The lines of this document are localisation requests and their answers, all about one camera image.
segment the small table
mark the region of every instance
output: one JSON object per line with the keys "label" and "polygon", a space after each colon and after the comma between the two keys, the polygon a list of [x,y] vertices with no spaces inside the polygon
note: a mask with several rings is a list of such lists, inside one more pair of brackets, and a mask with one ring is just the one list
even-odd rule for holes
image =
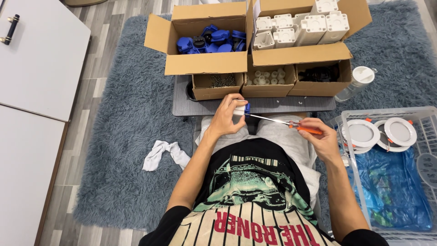
{"label": "small table", "polygon": [[[191,75],[176,75],[173,92],[174,116],[214,115],[221,99],[194,102],[185,93]],[[251,113],[321,112],[334,110],[334,97],[286,96],[275,98],[245,98]]]}

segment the black t-shirt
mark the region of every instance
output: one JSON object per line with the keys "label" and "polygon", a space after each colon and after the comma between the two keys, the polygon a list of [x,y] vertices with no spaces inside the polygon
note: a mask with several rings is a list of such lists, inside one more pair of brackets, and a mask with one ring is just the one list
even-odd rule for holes
{"label": "black t-shirt", "polygon": [[[263,138],[229,145],[211,156],[193,206],[176,206],[139,246],[339,245],[319,230],[309,190],[296,163]],[[377,233],[356,230],[343,246],[388,245]]]}

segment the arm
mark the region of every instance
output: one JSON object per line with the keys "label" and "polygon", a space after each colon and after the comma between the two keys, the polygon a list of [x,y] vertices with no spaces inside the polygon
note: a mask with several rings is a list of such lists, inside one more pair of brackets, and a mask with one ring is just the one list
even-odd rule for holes
{"label": "arm", "polygon": [[336,131],[317,118],[305,118],[301,120],[301,123],[302,126],[319,128],[323,132],[322,135],[312,135],[302,130],[299,131],[302,137],[314,145],[318,157],[326,165],[329,211],[335,239],[341,242],[354,230],[368,230],[369,226],[349,184],[338,149]]}
{"label": "arm", "polygon": [[166,211],[175,206],[184,206],[190,210],[193,208],[194,200],[201,189],[217,140],[222,135],[237,133],[246,124],[245,116],[242,116],[236,125],[232,122],[235,108],[247,104],[247,101],[241,102],[234,99],[244,100],[240,94],[229,94],[222,100],[199,143],[199,147],[179,177]]}

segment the wood-look floor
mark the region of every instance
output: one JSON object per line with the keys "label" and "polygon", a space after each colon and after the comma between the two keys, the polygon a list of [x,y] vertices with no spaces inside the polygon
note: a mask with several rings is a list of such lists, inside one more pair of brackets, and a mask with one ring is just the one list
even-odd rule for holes
{"label": "wood-look floor", "polygon": [[[381,1],[368,0],[369,3]],[[437,3],[435,0],[416,1],[428,35],[437,50]],[[199,4],[199,0],[109,0],[89,7],[69,7],[91,29],[92,43],[62,151],[41,246],[136,246],[146,234],[132,229],[83,226],[73,220],[72,211],[85,164],[91,128],[124,22],[131,16],[147,15],[150,12],[171,13],[173,5],[192,4]]]}

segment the clear plastic basket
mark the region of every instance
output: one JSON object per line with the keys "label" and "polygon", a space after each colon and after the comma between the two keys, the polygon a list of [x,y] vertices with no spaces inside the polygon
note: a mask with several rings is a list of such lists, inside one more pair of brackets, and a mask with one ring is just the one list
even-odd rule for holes
{"label": "clear plastic basket", "polygon": [[[420,154],[429,153],[437,156],[437,109],[435,107],[415,107],[415,108],[399,108],[399,109],[370,109],[370,110],[351,110],[343,111],[340,116],[330,120],[327,124],[334,129],[339,128],[341,132],[343,127],[346,130],[345,151],[349,151],[351,163],[347,167],[347,173],[350,178],[350,183],[355,188],[357,187],[358,195],[361,200],[361,207],[367,223],[370,226],[369,214],[367,213],[367,206],[364,199],[363,189],[361,186],[360,176],[358,174],[357,163],[350,140],[349,129],[347,124],[343,124],[352,119],[366,119],[369,118],[372,122],[377,122],[382,119],[389,119],[392,117],[399,117],[405,120],[411,120],[413,126],[417,131],[417,142],[413,145],[415,160]],[[433,229],[429,232],[413,232],[396,229],[381,229],[371,227],[371,229],[381,236],[383,236],[390,245],[437,245],[437,189],[432,188],[422,180],[422,187],[428,197],[429,204],[433,211]]]}

